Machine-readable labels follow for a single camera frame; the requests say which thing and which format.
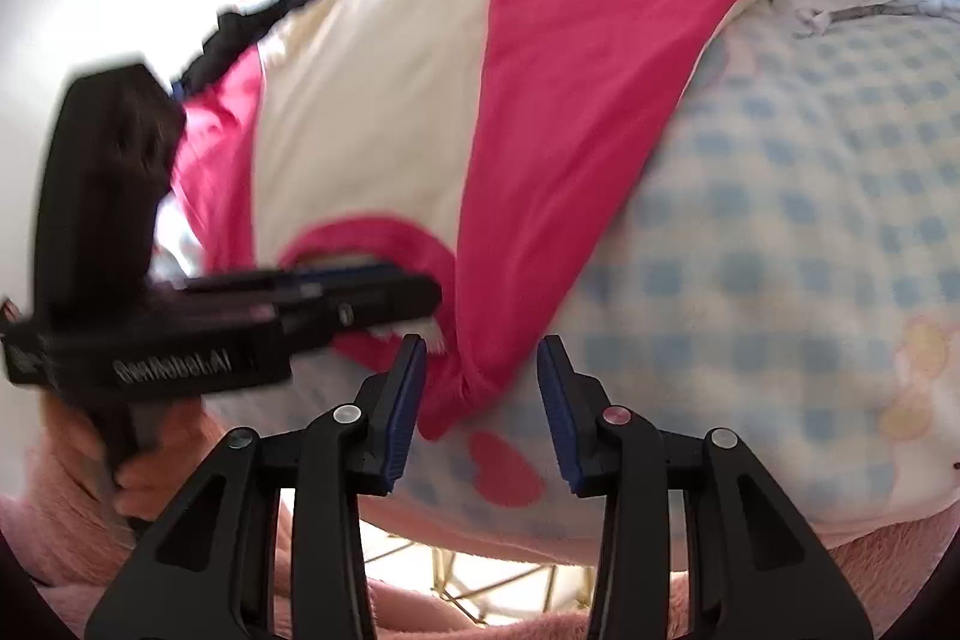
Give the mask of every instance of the heart pattern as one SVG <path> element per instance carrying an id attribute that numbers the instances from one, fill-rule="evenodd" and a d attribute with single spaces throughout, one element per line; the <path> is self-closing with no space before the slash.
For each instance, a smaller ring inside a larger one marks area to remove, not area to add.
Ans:
<path id="1" fill-rule="evenodd" d="M 469 453 L 476 467 L 473 487 L 489 503 L 528 507 L 544 496 L 544 479 L 526 458 L 496 434 L 471 434 Z"/>

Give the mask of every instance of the pink garment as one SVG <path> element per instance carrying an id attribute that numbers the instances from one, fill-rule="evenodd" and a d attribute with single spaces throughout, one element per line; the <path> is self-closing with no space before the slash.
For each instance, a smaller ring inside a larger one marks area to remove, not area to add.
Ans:
<path id="1" fill-rule="evenodd" d="M 424 437 L 512 383 L 738 1 L 491 0 L 457 239 L 464 381 L 424 398 Z"/>
<path id="2" fill-rule="evenodd" d="M 251 164 L 263 68 L 249 47 L 220 80 L 184 102 L 172 184 L 208 272 L 253 264 Z"/>
<path id="3" fill-rule="evenodd" d="M 47 603 L 78 637 L 127 551 L 110 536 L 99 504 L 70 480 L 44 437 L 29 462 L 27 489 L 18 499 L 0 497 L 0 530 L 21 566 L 37 581 Z M 376 523 L 376 503 L 363 506 Z M 923 521 L 882 528 L 833 552 L 871 616 L 877 636 L 904 611 L 936 567 L 960 525 L 960 504 Z M 405 530 L 414 539 L 482 554 L 475 541 L 429 530 Z M 488 554 L 503 554 L 491 550 Z M 582 640 L 584 613 L 546 616 L 509 627 L 474 629 L 453 606 L 431 597 L 370 582 L 378 634 L 397 640 Z M 277 627 L 290 636 L 290 517 L 277 533 Z M 686 581 L 674 579 L 670 636 L 686 625 Z"/>
<path id="4" fill-rule="evenodd" d="M 441 437 L 512 383 L 738 1 L 490 0 L 456 257 L 421 226 L 379 214 L 304 226 L 282 254 L 283 266 L 368 254 L 440 283 L 445 354 L 430 360 L 424 437 Z M 175 189 L 209 271 L 253 264 L 251 155 L 263 79 L 248 50 L 186 105 Z M 338 347 L 382 371 L 397 343 L 357 333 Z"/>

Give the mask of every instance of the checkered fabric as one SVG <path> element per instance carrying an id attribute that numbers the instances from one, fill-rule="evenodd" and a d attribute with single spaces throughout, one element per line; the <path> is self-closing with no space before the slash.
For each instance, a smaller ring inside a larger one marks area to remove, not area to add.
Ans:
<path id="1" fill-rule="evenodd" d="M 960 28 L 875 17 L 802 39 L 757 4 L 704 54 L 551 330 L 661 429 L 739 432 L 840 542 L 960 498 L 958 325 Z M 306 357 L 292 389 L 216 405 L 283 431 L 365 375 Z M 539 485 L 491 501 L 511 459 Z M 560 480 L 532 361 L 495 410 L 417 437 L 392 501 L 546 552 L 598 539 L 603 511 Z"/>

